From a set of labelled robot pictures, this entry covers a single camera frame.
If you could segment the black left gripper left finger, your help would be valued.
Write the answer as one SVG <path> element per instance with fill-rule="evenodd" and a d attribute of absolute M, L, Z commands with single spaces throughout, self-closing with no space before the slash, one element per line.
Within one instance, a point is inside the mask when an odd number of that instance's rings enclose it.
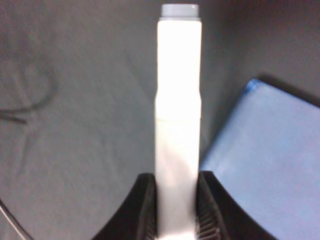
<path fill-rule="evenodd" d="M 93 240 L 155 240 L 156 183 L 152 173 L 137 176 L 129 194 Z"/>

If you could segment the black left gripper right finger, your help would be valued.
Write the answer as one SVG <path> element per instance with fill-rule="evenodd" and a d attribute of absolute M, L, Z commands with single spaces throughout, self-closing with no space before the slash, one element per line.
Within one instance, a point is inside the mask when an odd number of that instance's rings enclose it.
<path fill-rule="evenodd" d="M 236 203 L 211 171 L 199 172 L 196 216 L 198 240 L 273 238 Z"/>

